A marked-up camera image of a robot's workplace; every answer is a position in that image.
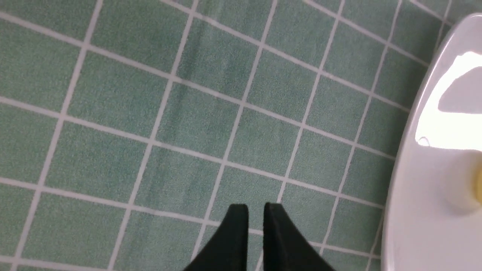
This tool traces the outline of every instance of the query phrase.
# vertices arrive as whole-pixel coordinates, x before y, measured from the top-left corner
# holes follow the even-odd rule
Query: green square tile
[[[245,108],[229,160],[283,176],[298,130],[292,124]]]
[[[346,0],[342,16],[388,39],[398,0]]]
[[[302,121],[315,77],[315,72],[263,51],[248,102]]]
[[[239,105],[174,84],[157,139],[164,143],[223,157]]]
[[[388,158],[356,149],[342,193],[384,205],[393,164]]]
[[[280,0],[266,43],[318,67],[334,22],[302,1]]]
[[[337,12],[338,8],[340,7],[340,0],[313,0],[313,2],[333,12]]]
[[[0,176],[37,183],[56,119],[0,105]]]
[[[179,3],[185,7],[191,8],[193,0],[173,0],[173,2]]]
[[[3,262],[0,262],[0,271],[10,271],[10,264],[9,263],[3,263]]]
[[[368,97],[334,80],[321,77],[307,124],[354,140]]]
[[[396,156],[407,118],[407,112],[372,99],[358,142]]]
[[[388,50],[383,62],[375,93],[407,108],[412,107],[427,67]]]
[[[230,204],[248,205],[249,227],[262,230],[266,202],[276,202],[281,182],[241,169],[226,167],[216,194],[210,219],[221,221]]]
[[[397,17],[392,43],[430,62],[441,21],[409,1],[403,1]]]
[[[381,216],[381,209],[340,199],[327,244],[370,252]]]
[[[378,240],[376,242],[375,250],[373,251],[375,255],[382,254],[382,240],[383,240],[383,232],[380,233],[380,236],[378,237]]]
[[[454,0],[450,5],[448,20],[454,23],[472,13],[481,12],[482,3],[475,0]]]
[[[368,264],[367,257],[334,251],[331,249],[325,249],[322,257],[335,270],[340,271],[365,271],[366,265]]]
[[[105,0],[92,44],[169,73],[186,21],[158,0]]]
[[[241,99],[257,46],[194,19],[178,76]]]
[[[204,217],[219,164],[153,147],[136,205]]]
[[[384,45],[344,23],[338,24],[324,69],[371,89]]]
[[[0,21],[0,95],[60,111],[79,48]]]
[[[32,197],[33,190],[0,184],[0,255],[15,254]]]
[[[68,113],[149,137],[166,83],[157,75],[88,53]]]
[[[182,270],[192,254],[200,224],[132,212],[115,270]]]
[[[372,259],[370,269],[368,271],[382,271],[382,262],[379,259]]]
[[[83,40],[96,0],[3,0],[0,9],[34,24]]]
[[[124,209],[42,194],[22,258],[107,268]]]
[[[447,5],[449,4],[449,0],[417,0],[417,1],[440,16],[443,16],[445,14],[445,10],[447,9]]]
[[[271,0],[200,0],[198,12],[261,40],[271,3]]]
[[[351,146],[304,130],[290,177],[338,191]]]
[[[206,231],[201,242],[201,249],[208,243],[216,232],[217,227],[206,226]],[[248,234],[248,259],[246,261],[246,271],[255,271],[258,264],[259,255],[263,250],[263,237],[261,235]]]
[[[47,268],[38,268],[26,265],[20,265],[17,267],[17,271],[60,271],[58,269],[47,269]]]
[[[281,203],[305,239],[323,242],[335,196],[286,184]]]
[[[146,145],[66,122],[46,186],[128,202]]]

